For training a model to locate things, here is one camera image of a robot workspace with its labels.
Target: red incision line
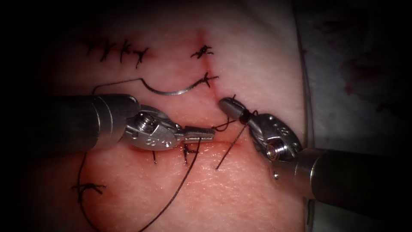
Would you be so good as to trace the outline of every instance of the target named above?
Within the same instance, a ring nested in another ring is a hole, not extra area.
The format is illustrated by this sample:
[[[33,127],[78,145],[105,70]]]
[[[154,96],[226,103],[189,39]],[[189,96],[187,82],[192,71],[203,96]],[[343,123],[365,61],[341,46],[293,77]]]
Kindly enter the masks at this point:
[[[199,47],[199,48],[201,48],[201,47],[203,47],[204,45],[206,45],[206,42],[205,42],[205,32],[204,32],[204,30],[202,30],[202,29],[197,32],[197,44],[198,44],[198,47]],[[205,71],[208,72],[208,73],[210,74],[210,76],[213,76],[213,72],[212,72],[212,69],[211,69],[209,57],[210,57],[210,56],[208,56],[208,55],[204,55],[204,56],[202,56],[202,57],[200,58],[200,60],[201,60],[201,62],[202,62],[202,65],[203,65]],[[212,89],[213,98],[215,99],[215,102],[216,102],[216,103],[219,102],[220,99],[218,99],[218,94],[217,94],[217,91],[216,91],[216,86],[215,86],[215,84],[214,84],[213,82],[210,82],[210,88]]]

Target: engraved number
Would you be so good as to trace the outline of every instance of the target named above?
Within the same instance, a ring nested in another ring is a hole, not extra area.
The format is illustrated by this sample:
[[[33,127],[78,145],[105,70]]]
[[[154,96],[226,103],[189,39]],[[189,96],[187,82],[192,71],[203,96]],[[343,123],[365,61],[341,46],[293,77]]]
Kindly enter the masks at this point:
[[[153,138],[148,138],[148,139],[146,139],[146,144],[147,144],[147,145],[156,146],[157,143],[158,143],[158,142],[157,142],[155,139],[153,139]]]

